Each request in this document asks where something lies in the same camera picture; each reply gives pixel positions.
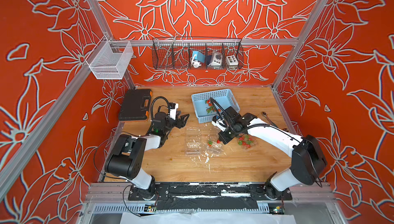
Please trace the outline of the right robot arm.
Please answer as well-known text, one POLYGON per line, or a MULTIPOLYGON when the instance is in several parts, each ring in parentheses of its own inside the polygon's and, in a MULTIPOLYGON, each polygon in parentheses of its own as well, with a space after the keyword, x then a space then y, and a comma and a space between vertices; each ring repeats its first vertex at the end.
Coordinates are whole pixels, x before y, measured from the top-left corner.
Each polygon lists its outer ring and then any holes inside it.
POLYGON ((211 123, 220 129, 219 141, 225 145, 239 135, 250 135, 273 145, 291 158, 288 169, 274 173, 264 183, 263 194, 268 199, 276 200, 288 188, 298 184, 322 187, 320 174, 326 168, 327 160, 315 137, 291 134, 253 114, 242 116, 232 107, 218 112, 211 123))

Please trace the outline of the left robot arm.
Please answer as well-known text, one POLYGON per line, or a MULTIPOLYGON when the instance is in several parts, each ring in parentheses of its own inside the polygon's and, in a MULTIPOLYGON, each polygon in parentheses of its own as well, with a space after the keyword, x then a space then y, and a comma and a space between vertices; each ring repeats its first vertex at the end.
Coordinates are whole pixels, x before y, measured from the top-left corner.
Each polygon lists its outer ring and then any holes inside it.
POLYGON ((104 165, 106 173, 129 181, 144 200, 156 195, 155 178, 142 169, 145 152, 163 147, 172 129, 185 127, 189 118, 189 114, 178 111, 179 104, 169 103, 167 107, 169 111, 158 111, 153 116, 146 135, 120 135, 104 165))

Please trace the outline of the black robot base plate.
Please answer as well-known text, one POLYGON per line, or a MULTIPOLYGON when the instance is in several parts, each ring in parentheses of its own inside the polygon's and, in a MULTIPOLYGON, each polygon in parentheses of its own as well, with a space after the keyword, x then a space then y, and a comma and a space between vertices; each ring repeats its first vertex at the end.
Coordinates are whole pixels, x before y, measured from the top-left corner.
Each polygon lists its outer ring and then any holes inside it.
POLYGON ((253 183, 157 183, 153 197, 140 212, 258 212, 283 214, 289 189, 268 198, 263 184, 253 183))

